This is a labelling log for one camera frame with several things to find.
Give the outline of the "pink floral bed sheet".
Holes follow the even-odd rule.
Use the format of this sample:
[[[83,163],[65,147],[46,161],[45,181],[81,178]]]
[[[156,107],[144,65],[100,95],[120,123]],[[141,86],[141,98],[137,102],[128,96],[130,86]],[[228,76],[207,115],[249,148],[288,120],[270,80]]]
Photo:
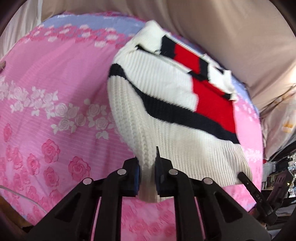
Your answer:
[[[1,195],[37,224],[82,179],[133,156],[112,118],[112,58],[145,22],[116,12],[54,16],[5,55]]]

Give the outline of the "white red black knit sweater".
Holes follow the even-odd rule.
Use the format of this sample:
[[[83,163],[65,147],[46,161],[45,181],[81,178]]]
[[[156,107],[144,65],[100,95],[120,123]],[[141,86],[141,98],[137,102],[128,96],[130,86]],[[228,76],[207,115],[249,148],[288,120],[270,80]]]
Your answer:
[[[236,132],[231,72],[148,21],[115,55],[107,91],[122,138],[139,160],[139,197],[158,202],[157,154],[221,187],[252,173]]]

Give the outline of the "light patterned hanging cloth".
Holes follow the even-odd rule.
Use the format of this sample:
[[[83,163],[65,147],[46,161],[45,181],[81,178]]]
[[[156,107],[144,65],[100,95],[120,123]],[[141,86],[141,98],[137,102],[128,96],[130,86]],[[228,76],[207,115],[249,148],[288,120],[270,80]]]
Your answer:
[[[295,85],[260,114],[263,158],[271,160],[295,141]]]

